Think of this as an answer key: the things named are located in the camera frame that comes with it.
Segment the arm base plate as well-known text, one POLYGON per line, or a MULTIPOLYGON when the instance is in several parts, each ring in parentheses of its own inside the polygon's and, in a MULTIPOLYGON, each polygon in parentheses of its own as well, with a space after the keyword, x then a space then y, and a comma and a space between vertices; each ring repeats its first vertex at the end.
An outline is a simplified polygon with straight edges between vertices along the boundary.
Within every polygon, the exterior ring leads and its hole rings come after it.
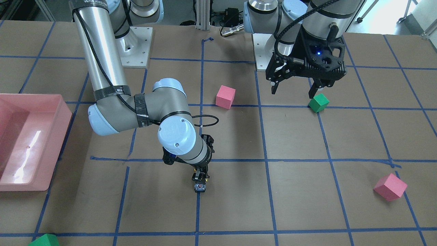
POLYGON ((274 51, 275 38, 273 34, 253 33, 253 51, 257 71, 265 71, 274 51))
POLYGON ((118 54, 124 68, 147 68, 150 57, 152 27, 130 27, 122 37, 116 37, 118 54))

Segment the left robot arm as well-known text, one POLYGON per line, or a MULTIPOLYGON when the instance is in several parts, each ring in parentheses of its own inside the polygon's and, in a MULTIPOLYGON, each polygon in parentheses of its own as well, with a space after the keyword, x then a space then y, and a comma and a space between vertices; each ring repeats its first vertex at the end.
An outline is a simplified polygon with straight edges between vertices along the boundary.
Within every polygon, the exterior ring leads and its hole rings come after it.
POLYGON ((311 78, 312 99, 347 74, 343 34, 362 6, 362 0, 248 0, 243 24, 248 33, 270 35, 266 80, 275 94, 280 82, 311 78))

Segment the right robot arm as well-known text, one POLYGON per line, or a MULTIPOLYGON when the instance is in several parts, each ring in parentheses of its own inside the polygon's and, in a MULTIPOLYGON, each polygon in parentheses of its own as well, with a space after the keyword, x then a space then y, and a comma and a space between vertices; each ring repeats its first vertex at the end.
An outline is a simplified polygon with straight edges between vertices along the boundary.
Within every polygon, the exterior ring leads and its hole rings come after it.
POLYGON ((77 24, 95 104, 88 108, 93 131, 106 136, 134 128, 158 125, 157 138, 167 165, 186 163, 195 168, 195 191, 202 192, 209 179, 213 138, 199 135, 187 95, 173 78, 160 79, 151 93, 132 94, 123 67, 145 67, 152 29, 133 27, 157 22, 163 16, 159 0, 70 0, 77 24))

